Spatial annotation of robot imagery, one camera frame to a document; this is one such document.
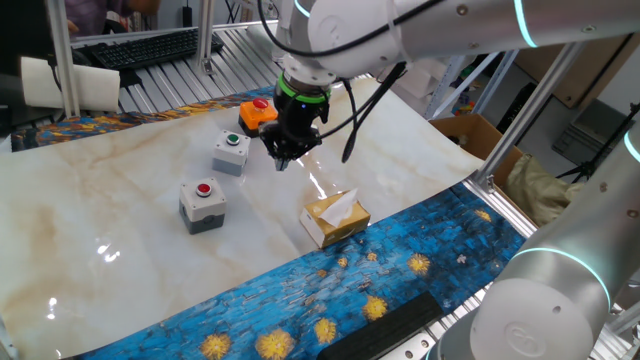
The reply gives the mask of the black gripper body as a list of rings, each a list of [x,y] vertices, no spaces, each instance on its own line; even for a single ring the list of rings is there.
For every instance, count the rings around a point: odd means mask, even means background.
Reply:
[[[319,145],[319,131],[312,127],[313,121],[320,118],[324,123],[328,120],[329,96],[327,93],[319,97],[289,95],[285,92],[274,93],[274,105],[278,111],[278,124],[286,140],[299,145]]]

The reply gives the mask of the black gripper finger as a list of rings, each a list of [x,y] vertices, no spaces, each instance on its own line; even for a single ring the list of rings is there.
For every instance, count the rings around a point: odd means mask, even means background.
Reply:
[[[284,150],[282,170],[285,170],[291,161],[297,160],[315,146],[322,143],[319,139],[319,131],[317,129],[311,129],[309,137],[310,139],[305,141],[293,140],[287,136],[284,137],[282,140],[282,148]]]
[[[270,157],[274,159],[277,171],[285,170],[285,147],[282,143],[283,134],[277,122],[263,123],[259,126],[259,137]]]

